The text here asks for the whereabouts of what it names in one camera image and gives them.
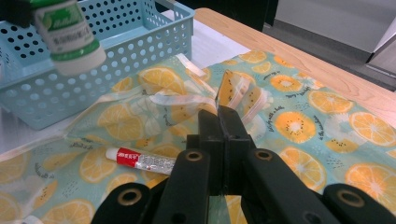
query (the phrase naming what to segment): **blue plastic basket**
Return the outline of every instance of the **blue plastic basket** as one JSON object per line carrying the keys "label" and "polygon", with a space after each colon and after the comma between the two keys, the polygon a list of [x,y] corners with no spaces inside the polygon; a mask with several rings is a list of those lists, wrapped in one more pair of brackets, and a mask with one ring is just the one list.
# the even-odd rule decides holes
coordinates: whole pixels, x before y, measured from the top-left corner
{"label": "blue plastic basket", "polygon": [[[155,3],[173,10],[170,20]],[[43,129],[87,108],[119,80],[179,53],[191,58],[194,11],[166,0],[79,2],[107,59],[90,72],[60,75],[35,27],[0,22],[0,106]]]}

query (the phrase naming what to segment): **green label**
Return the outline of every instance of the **green label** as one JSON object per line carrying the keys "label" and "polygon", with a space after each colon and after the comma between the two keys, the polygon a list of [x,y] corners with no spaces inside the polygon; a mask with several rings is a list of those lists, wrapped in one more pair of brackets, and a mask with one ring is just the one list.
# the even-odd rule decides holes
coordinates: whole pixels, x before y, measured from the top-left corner
{"label": "green label", "polygon": [[84,21],[84,19],[77,4],[46,12],[42,19],[48,31],[60,30],[82,21]]}
{"label": "green label", "polygon": [[94,39],[91,42],[91,44],[85,46],[82,49],[76,49],[70,52],[60,53],[60,54],[51,54],[50,57],[53,61],[60,61],[60,62],[74,60],[76,58],[80,58],[82,56],[94,52],[95,50],[99,49],[99,47],[100,47],[99,41]]}

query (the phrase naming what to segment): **wooden table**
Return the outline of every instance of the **wooden table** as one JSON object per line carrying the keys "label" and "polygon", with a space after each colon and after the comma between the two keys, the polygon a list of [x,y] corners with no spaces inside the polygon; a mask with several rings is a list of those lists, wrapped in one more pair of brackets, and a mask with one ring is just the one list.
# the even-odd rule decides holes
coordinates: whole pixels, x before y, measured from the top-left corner
{"label": "wooden table", "polygon": [[249,48],[272,52],[347,99],[379,116],[396,128],[396,93],[356,77],[347,71],[227,18],[211,9],[199,8],[195,19]]}

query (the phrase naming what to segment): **fruit pattern fabric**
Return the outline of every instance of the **fruit pattern fabric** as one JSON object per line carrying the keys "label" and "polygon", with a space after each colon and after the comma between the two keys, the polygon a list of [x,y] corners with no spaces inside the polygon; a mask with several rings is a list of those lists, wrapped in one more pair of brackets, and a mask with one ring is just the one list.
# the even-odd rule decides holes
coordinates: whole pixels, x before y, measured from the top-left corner
{"label": "fruit pattern fabric", "polygon": [[[106,146],[176,157],[198,132],[197,112],[218,105],[235,109],[256,146],[278,153],[309,188],[348,183],[396,215],[395,129],[282,58],[253,50],[202,71],[171,57],[121,80],[64,135],[0,155],[0,222],[89,223],[116,186],[166,178],[107,160]],[[245,223],[240,198],[210,204],[209,223]]]}

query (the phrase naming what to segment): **screw hole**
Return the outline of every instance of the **screw hole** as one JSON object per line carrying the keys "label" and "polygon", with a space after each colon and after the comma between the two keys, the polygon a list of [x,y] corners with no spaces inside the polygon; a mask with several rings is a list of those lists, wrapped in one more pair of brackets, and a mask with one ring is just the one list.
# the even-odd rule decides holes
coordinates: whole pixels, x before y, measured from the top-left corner
{"label": "screw hole", "polygon": [[139,189],[126,189],[119,194],[118,202],[121,205],[129,206],[140,201],[142,192]]}

